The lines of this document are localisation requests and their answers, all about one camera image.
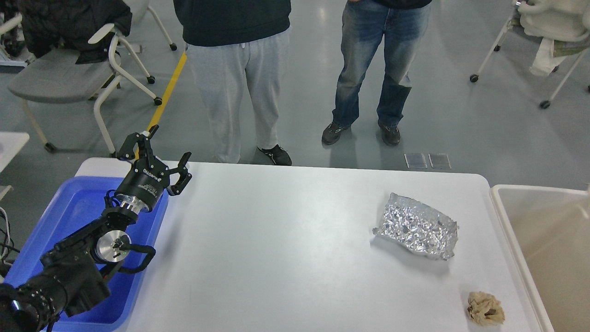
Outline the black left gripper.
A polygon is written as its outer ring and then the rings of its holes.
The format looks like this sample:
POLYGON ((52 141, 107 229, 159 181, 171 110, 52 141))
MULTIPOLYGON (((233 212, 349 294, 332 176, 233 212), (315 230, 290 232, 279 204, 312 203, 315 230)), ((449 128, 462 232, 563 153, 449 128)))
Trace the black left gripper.
POLYGON ((121 148, 116 152, 118 160, 133 162, 131 169, 115 191, 119 201, 141 201, 142 209, 151 212, 156 206, 164 189, 170 196, 177 196, 185 189, 192 179, 187 163, 191 152, 183 154, 175 168, 168 166, 161 160, 155 160, 150 141, 159 126, 154 124, 148 131, 133 132, 128 135, 121 148), (177 182, 171 184, 170 176, 178 174, 177 182))

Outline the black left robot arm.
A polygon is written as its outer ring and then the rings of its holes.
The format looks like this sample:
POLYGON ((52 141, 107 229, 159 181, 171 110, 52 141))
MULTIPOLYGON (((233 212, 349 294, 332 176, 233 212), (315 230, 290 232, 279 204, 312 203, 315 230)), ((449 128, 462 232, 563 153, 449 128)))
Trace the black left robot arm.
POLYGON ((115 190, 105 195, 101 216, 57 242, 40 258, 43 269, 23 285, 1 285, 1 330, 3 332, 51 331, 61 313, 78 315, 110 296, 108 283, 116 273, 141 273, 156 250, 136 244, 126 233, 141 212, 151 212, 164 191, 180 194, 192 175, 184 153, 177 167, 158 159, 150 141, 158 130, 130 134, 119 160, 131 163, 130 171, 115 190))

